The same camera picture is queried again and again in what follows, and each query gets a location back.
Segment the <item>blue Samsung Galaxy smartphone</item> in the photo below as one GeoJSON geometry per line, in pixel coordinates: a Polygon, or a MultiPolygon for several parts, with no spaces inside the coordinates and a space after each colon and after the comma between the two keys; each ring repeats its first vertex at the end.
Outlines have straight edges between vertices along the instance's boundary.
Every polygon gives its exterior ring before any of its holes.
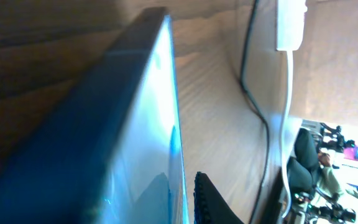
{"type": "Polygon", "coordinates": [[[0,223],[188,223],[168,9],[144,9],[17,149],[0,223]]]}

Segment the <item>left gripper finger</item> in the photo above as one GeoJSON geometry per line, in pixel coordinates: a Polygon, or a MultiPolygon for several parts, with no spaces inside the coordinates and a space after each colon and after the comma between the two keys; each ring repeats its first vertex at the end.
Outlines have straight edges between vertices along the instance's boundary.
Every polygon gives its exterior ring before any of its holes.
{"type": "Polygon", "coordinates": [[[207,174],[196,173],[193,196],[195,224],[243,224],[207,174]]]}

